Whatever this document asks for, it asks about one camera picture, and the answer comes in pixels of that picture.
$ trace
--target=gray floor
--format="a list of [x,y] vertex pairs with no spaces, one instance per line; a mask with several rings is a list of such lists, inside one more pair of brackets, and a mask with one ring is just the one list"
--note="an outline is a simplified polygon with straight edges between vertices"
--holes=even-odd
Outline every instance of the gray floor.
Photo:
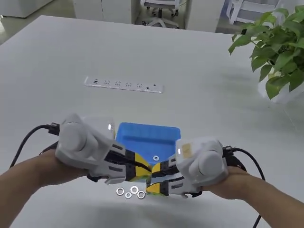
[[[180,8],[180,15],[178,17],[172,19],[171,13],[166,9],[163,11],[163,17],[174,20],[175,22],[179,23],[181,29],[184,29],[184,12],[186,3],[187,0],[185,0],[185,2],[182,4]],[[54,0],[26,19],[12,17],[0,18],[0,45],[10,37],[14,36],[17,32],[19,32],[40,15],[75,18],[73,0]],[[151,11],[143,8],[137,20],[137,24],[142,24],[142,20],[144,20],[146,17],[151,17]],[[239,31],[239,26],[230,25],[227,17],[220,18],[217,32],[232,34],[236,31]]]

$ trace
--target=human hand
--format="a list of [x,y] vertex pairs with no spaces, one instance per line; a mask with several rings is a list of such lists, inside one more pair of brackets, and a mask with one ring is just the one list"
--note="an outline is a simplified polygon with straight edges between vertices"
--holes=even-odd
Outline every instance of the human hand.
[[32,161],[38,170],[40,187],[63,184],[88,174],[88,170],[63,164],[55,157],[55,150],[46,151]]
[[221,198],[228,200],[242,200],[245,197],[249,183],[256,179],[237,167],[228,167],[229,175],[221,183],[203,187],[203,191],[210,191]]

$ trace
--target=white robotic hand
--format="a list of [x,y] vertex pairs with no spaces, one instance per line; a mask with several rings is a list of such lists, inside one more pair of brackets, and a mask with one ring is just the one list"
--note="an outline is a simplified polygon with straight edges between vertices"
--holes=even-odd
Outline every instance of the white robotic hand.
[[95,182],[133,181],[150,175],[148,163],[114,140],[111,118],[80,118],[72,114],[60,125],[56,157],[66,165],[89,170]]
[[153,167],[152,182],[156,183],[147,187],[147,192],[196,197],[201,194],[202,186],[216,184],[227,176],[227,163],[218,140],[204,137],[179,139],[175,154]]
[[214,138],[180,139],[175,155],[177,169],[193,185],[216,184],[228,176],[223,146]]

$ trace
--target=white cabinet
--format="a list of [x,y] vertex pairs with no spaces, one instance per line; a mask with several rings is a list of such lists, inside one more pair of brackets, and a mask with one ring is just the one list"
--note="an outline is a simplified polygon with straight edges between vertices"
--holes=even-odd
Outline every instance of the white cabinet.
[[78,19],[134,24],[140,0],[73,0]]
[[53,0],[0,0],[0,15],[26,18]]
[[101,0],[73,0],[76,18],[103,20]]
[[187,30],[215,32],[225,0],[188,0]]

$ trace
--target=small ring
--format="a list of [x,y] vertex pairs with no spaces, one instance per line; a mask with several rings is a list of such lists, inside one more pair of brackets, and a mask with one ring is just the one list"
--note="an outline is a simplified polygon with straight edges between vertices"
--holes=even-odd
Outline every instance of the small ring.
[[157,156],[157,155],[153,156],[154,161],[158,161],[159,159],[160,159],[159,156]]
[[146,193],[144,191],[139,191],[137,193],[137,198],[139,198],[140,200],[142,200],[145,197],[146,197]]
[[116,189],[116,194],[119,195],[119,196],[124,195],[124,188],[120,187],[120,188]]
[[133,194],[133,195],[136,195],[138,193],[139,189],[137,186],[132,186],[130,188],[130,192]]
[[127,192],[127,193],[125,193],[125,195],[124,195],[127,199],[129,199],[129,198],[131,198],[132,197],[132,193],[130,193],[130,192]]

